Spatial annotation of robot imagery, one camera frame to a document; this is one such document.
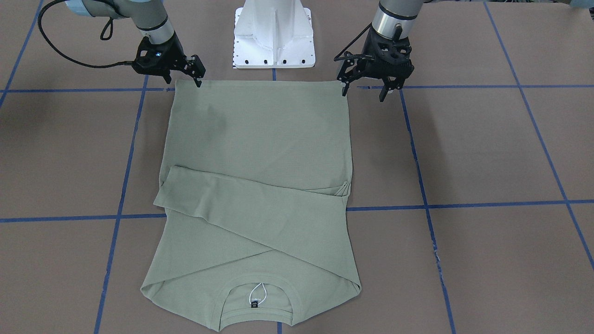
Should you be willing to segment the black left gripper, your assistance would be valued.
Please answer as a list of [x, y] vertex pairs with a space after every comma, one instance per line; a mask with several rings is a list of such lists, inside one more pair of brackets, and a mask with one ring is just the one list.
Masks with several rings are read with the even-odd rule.
[[361, 77], [382, 79], [383, 87], [379, 101], [385, 101], [388, 93], [401, 90], [410, 78], [414, 66], [410, 60], [412, 48], [408, 38], [401, 38], [402, 27], [396, 27], [391, 37], [385, 38], [373, 28], [363, 45], [362, 56], [339, 57], [342, 61], [337, 80], [344, 84], [342, 96], [346, 96], [350, 83]]

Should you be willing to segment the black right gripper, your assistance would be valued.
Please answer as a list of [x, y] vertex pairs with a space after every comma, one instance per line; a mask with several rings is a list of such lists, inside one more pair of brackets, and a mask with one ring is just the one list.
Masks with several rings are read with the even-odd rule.
[[186, 57], [177, 34], [163, 44], [153, 44], [145, 36], [140, 41], [132, 69], [142, 75], [171, 78], [171, 70], [180, 71], [194, 79], [197, 88], [202, 85], [206, 73], [198, 55]]

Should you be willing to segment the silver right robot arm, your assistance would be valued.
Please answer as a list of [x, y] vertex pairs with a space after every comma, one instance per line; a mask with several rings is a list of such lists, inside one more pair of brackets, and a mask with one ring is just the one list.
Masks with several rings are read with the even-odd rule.
[[129, 64], [136, 73], [162, 77], [169, 84], [171, 71], [179, 71], [201, 86], [206, 69], [197, 55], [185, 55], [160, 0], [67, 0], [66, 6], [81, 16], [132, 19], [142, 34], [136, 57]]

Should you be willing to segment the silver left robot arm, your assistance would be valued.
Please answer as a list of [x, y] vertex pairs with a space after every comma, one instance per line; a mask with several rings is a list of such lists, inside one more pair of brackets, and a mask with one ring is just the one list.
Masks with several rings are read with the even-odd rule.
[[414, 71], [410, 60], [409, 33], [425, 2], [423, 0], [380, 0], [373, 21], [334, 57], [342, 63], [337, 80], [344, 84], [360, 78], [380, 79], [383, 102], [393, 90], [401, 90]]

